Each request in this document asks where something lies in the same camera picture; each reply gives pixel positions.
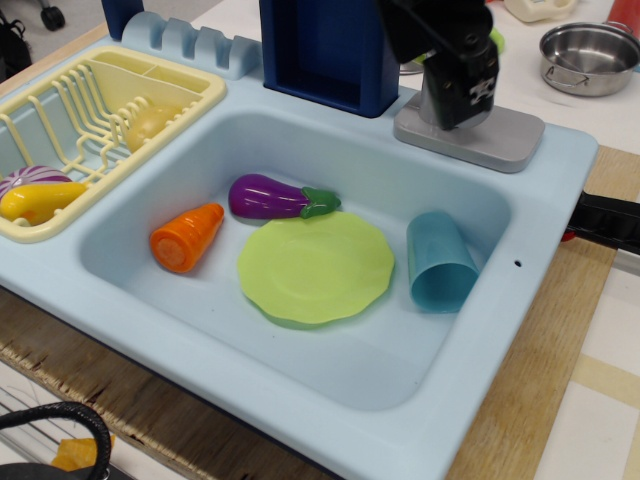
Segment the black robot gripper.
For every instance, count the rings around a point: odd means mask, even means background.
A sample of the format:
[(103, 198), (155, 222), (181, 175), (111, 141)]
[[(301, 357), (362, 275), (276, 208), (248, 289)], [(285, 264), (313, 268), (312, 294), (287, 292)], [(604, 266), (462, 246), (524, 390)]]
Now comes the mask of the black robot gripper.
[(426, 54), (423, 103), (433, 121), (445, 131), (482, 123), (493, 110), (499, 73), (486, 4), (381, 0), (377, 10), (396, 60), (406, 63)]

